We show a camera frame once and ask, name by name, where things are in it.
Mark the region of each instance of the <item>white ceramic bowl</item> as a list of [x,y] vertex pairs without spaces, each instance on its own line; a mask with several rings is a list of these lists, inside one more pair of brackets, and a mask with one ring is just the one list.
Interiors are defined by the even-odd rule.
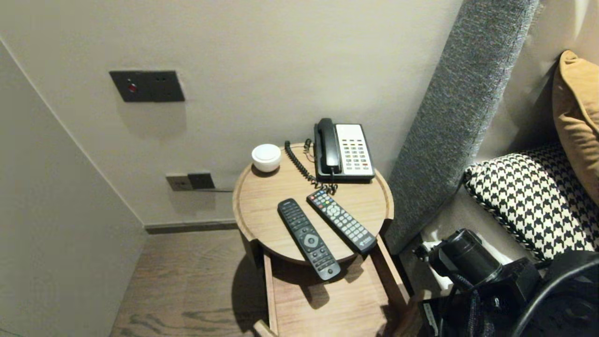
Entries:
[[254,166],[265,173],[272,172],[281,162],[281,149],[272,144],[262,144],[252,150]]

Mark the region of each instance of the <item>coiled phone cord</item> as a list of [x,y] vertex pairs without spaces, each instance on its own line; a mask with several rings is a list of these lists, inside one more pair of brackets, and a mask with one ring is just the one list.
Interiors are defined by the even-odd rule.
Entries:
[[[304,143],[304,153],[308,153],[310,150],[310,145],[312,141],[307,139]],[[285,152],[291,161],[295,164],[295,167],[299,170],[299,172],[306,178],[310,184],[314,185],[314,189],[321,189],[325,191],[327,194],[335,195],[337,192],[338,185],[336,183],[322,183],[316,180],[310,172],[304,167],[304,165],[300,162],[300,160],[295,156],[293,151],[291,151],[291,142],[289,140],[285,141]]]

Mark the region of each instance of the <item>baseboard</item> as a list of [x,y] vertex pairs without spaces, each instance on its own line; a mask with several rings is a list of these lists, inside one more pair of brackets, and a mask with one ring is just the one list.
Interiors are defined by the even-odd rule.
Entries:
[[198,222],[173,222],[169,224],[144,225],[148,234],[185,233],[189,231],[230,230],[237,229],[235,219],[220,219]]

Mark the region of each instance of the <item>wall switch panel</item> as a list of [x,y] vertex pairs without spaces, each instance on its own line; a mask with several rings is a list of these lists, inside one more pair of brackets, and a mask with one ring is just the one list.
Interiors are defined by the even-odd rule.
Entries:
[[110,71],[125,102],[185,101],[175,71]]

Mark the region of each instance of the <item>telephone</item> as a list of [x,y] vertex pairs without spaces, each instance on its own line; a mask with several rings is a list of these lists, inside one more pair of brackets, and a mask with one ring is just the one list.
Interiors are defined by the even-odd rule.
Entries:
[[314,166],[319,182],[369,183],[374,178],[370,150],[361,124],[314,125]]

